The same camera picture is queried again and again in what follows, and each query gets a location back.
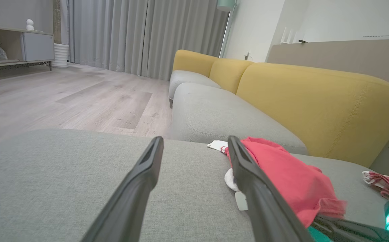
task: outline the wooden floor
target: wooden floor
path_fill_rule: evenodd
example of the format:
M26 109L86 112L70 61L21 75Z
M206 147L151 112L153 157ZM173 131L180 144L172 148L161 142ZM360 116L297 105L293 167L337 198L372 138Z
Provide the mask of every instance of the wooden floor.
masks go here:
M0 71L0 141L34 129L169 138L169 82L72 64Z

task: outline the gray sofa seat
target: gray sofa seat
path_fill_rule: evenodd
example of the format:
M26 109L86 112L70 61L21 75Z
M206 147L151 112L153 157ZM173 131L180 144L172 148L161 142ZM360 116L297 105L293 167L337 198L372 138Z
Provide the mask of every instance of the gray sofa seat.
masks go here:
M182 71L182 70L176 70L172 72L172 75L170 76L170 83L169 83L169 99L173 100L173 96L175 93L176 88L185 82L189 83L197 83L202 84L210 87L216 87L221 88L220 85L215 83L210 78L207 78L206 76L196 73L196 72L189 72L189 71Z
M249 136L307 155L303 142L280 123L231 92L194 83L181 84L174 96L171 138L210 143Z
M0 143L0 242L79 241L151 138L35 130ZM384 227L386 200L357 164L295 155L329 176L346 219ZM254 241L225 182L228 158L206 144L164 142L141 241Z

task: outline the folded red and white cloth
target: folded red and white cloth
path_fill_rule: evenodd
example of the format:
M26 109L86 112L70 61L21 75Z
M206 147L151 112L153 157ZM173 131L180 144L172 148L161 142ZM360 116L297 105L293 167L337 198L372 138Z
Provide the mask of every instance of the folded red and white cloth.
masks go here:
M224 150L229 156L224 142L214 141L208 147ZM344 218L346 202L336 198L330 179L319 168L303 163L272 141L248 137L241 142L305 227L311 225L318 213ZM234 178L225 177L225 181L236 191L237 186L232 187L236 185Z
M389 176L381 175L372 171L362 172L363 180L371 187L380 192L381 196L389 199Z

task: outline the curtain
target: curtain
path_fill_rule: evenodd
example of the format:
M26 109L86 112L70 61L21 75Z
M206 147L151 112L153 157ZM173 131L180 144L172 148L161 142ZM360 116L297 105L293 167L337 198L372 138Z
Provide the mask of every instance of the curtain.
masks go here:
M69 0L70 61L169 80L178 49L219 56L216 0Z

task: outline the white planter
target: white planter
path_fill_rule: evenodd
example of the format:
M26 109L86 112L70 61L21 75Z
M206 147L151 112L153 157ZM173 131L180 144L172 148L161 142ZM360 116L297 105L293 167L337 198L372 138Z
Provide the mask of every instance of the white planter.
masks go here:
M67 55L69 53L69 45L54 43L54 61L52 67L67 68Z

